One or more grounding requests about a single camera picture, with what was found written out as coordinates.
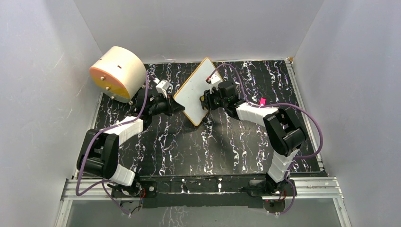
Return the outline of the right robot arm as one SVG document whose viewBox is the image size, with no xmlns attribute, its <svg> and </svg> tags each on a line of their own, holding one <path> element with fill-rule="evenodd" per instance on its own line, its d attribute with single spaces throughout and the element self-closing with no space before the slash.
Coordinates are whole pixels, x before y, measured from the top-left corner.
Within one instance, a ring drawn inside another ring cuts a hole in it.
<svg viewBox="0 0 401 227">
<path fill-rule="evenodd" d="M 306 132 L 297 116 L 289 108 L 259 107 L 240 98 L 234 84 L 223 81 L 200 97 L 204 110 L 223 108 L 228 116 L 240 121 L 264 126 L 273 158 L 265 179 L 242 188 L 251 195 L 278 196 L 289 183 L 289 170 L 294 158 L 306 140 Z"/>
</svg>

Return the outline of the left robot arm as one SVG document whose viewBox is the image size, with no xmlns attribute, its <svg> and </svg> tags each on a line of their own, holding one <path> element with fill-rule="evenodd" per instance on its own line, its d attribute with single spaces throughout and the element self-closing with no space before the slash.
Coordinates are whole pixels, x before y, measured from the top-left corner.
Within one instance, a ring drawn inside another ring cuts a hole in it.
<svg viewBox="0 0 401 227">
<path fill-rule="evenodd" d="M 77 169 L 123 186 L 130 197 L 139 195 L 140 182 L 134 171 L 119 164 L 119 147 L 131 137 L 145 131 L 156 115 L 172 116 L 185 107 L 171 95 L 148 95 L 142 103 L 131 106 L 128 115 L 120 122 L 102 130 L 87 131 L 77 159 Z"/>
</svg>

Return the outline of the white whiteboard with orange frame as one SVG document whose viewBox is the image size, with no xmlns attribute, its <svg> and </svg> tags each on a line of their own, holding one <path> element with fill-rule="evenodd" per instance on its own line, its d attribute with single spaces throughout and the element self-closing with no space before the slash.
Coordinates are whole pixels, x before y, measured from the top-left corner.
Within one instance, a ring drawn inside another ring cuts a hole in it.
<svg viewBox="0 0 401 227">
<path fill-rule="evenodd" d="M 174 100 L 185 107 L 183 112 L 194 126 L 199 126 L 208 113 L 202 109 L 200 97 L 205 90 L 217 87 L 206 82 L 206 79 L 213 74 L 220 76 L 215 69 L 211 59 L 206 57 L 174 95 Z"/>
</svg>

